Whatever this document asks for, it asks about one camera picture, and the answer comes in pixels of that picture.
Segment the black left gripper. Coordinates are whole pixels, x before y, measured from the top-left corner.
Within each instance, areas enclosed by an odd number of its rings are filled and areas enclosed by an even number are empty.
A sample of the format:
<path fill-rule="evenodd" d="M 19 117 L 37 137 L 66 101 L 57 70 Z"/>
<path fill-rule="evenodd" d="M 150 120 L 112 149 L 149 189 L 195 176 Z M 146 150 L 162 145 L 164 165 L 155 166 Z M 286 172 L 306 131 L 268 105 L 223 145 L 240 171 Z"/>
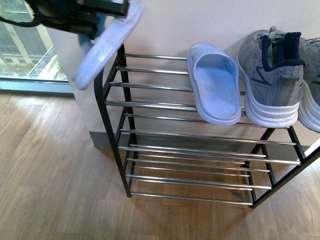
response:
<path fill-rule="evenodd" d="M 98 31 L 98 14 L 126 18 L 130 6 L 127 0 L 28 0 L 27 3 L 37 23 L 91 39 Z"/>

